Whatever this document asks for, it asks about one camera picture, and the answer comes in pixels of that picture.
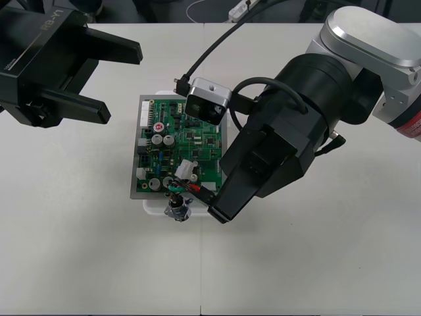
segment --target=red component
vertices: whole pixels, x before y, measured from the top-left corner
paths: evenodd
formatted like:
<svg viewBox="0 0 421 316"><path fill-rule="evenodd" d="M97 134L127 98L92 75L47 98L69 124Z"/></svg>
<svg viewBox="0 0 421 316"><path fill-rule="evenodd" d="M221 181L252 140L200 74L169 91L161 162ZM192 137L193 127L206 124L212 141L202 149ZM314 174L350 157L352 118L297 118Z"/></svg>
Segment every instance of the red component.
<svg viewBox="0 0 421 316"><path fill-rule="evenodd" d="M415 138L421 135L421 111L418 112L418 114L415 115L404 126L399 127L396 130L409 138Z"/></svg>

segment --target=capacitor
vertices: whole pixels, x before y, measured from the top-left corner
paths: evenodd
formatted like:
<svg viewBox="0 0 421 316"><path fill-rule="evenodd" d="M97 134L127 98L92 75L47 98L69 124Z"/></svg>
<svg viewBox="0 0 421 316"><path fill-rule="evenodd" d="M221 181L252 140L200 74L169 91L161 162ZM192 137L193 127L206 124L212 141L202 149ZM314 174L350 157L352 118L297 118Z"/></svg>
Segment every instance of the capacitor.
<svg viewBox="0 0 421 316"><path fill-rule="evenodd" d="M168 189L168 186L170 185L170 182L173 181L173 178L171 178L170 176L166 176L164 178L164 180L162 180L162 185Z"/></svg>
<svg viewBox="0 0 421 316"><path fill-rule="evenodd" d="M164 145L168 148L173 148L176 145L176 140L172 135L167 135L164 137Z"/></svg>
<svg viewBox="0 0 421 316"><path fill-rule="evenodd" d="M153 125L153 132L156 134L164 135L165 134L165 125L164 123L158 122Z"/></svg>
<svg viewBox="0 0 421 316"><path fill-rule="evenodd" d="M161 188L161 182L157 178L150 179L149 181L149 188L152 191L159 191Z"/></svg>
<svg viewBox="0 0 421 316"><path fill-rule="evenodd" d="M197 174L192 174L191 176L190 176L190 181L192 181L193 183L194 182L197 182Z"/></svg>
<svg viewBox="0 0 421 316"><path fill-rule="evenodd" d="M159 134L155 134L154 136L152 136L151 142L155 147L162 146L162 136Z"/></svg>

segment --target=electronic component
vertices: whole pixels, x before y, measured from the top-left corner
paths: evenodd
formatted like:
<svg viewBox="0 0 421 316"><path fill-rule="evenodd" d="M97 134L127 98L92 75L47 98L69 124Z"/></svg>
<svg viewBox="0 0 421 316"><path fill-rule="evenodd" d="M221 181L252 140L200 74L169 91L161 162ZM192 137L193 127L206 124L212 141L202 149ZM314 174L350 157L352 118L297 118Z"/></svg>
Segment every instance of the electronic component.
<svg viewBox="0 0 421 316"><path fill-rule="evenodd" d="M143 101L141 105L141 112L140 112L140 127L148 127L149 125L149 101Z"/></svg>
<svg viewBox="0 0 421 316"><path fill-rule="evenodd" d="M140 163L142 165L146 165L148 162L149 162L149 156L147 155L140 156Z"/></svg>
<svg viewBox="0 0 421 316"><path fill-rule="evenodd" d="M173 178L171 178L170 176L166 176L164 178L164 180L162 181L162 185L168 189L168 185L170 184L170 182L173 181Z"/></svg>
<svg viewBox="0 0 421 316"><path fill-rule="evenodd" d="M152 136L151 142L155 147L161 147L162 141L163 141L163 139L162 139L161 135L155 134L154 136Z"/></svg>
<svg viewBox="0 0 421 316"><path fill-rule="evenodd" d="M198 179L199 179L199 178L197 177L197 174L194 174L194 173L193 173L193 174L190 176L190 181L192 181L193 183L196 183Z"/></svg>
<svg viewBox="0 0 421 316"><path fill-rule="evenodd" d="M137 168L136 178L138 178L139 180L146 180L146 170L144 168Z"/></svg>
<svg viewBox="0 0 421 316"><path fill-rule="evenodd" d="M193 199L185 199L180 195L172 195L164 214L178 222L184 222L191 216L189 204L192 201Z"/></svg>
<svg viewBox="0 0 421 316"><path fill-rule="evenodd" d="M177 168L176 173L174 174L179 179L190 179L191 174L193 173L194 164L187 159L183 159L181 165Z"/></svg>
<svg viewBox="0 0 421 316"><path fill-rule="evenodd" d="M146 146L147 145L147 139L146 138L139 138L137 140L137 146Z"/></svg>
<svg viewBox="0 0 421 316"><path fill-rule="evenodd" d="M160 182L160 180L157 179L157 178L150 179L150 181L149 181L149 188L152 191L159 191L160 188L161 188L161 182Z"/></svg>
<svg viewBox="0 0 421 316"><path fill-rule="evenodd" d="M159 135L165 134L165 125L162 122L157 122L153 125L153 132Z"/></svg>
<svg viewBox="0 0 421 316"><path fill-rule="evenodd" d="M167 148L173 148L176 145L176 141L172 135L167 135L164 137L164 145Z"/></svg>
<svg viewBox="0 0 421 316"><path fill-rule="evenodd" d="M138 146L137 153L139 155L146 155L147 154L147 147L146 146Z"/></svg>
<svg viewBox="0 0 421 316"><path fill-rule="evenodd" d="M146 128L143 133L145 134L146 137L150 138L153 135L153 130L152 128Z"/></svg>

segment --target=silver camera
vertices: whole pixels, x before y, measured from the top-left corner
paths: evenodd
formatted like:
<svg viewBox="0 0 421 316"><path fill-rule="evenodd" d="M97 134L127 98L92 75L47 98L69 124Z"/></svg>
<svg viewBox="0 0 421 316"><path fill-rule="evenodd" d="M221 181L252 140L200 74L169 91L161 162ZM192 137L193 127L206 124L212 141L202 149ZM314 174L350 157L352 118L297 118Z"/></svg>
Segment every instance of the silver camera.
<svg viewBox="0 0 421 316"><path fill-rule="evenodd" d="M230 89L203 78L194 79L187 95L185 112L213 125L219 125L231 100Z"/></svg>

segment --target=white table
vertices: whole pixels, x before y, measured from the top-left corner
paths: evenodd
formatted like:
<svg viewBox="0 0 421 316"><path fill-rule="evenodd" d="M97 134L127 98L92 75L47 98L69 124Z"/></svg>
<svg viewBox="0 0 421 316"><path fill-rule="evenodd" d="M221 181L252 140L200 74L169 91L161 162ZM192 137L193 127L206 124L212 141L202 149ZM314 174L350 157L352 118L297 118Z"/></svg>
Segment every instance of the white table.
<svg viewBox="0 0 421 316"><path fill-rule="evenodd" d="M138 95L171 90L230 26L96 27L145 55L101 63L82 91L107 103L108 125L0 116L1 314L421 313L420 144L373 117L340 124L345 147L232 223L148 217L128 197ZM246 25L196 75L273 77L319 29Z"/></svg>

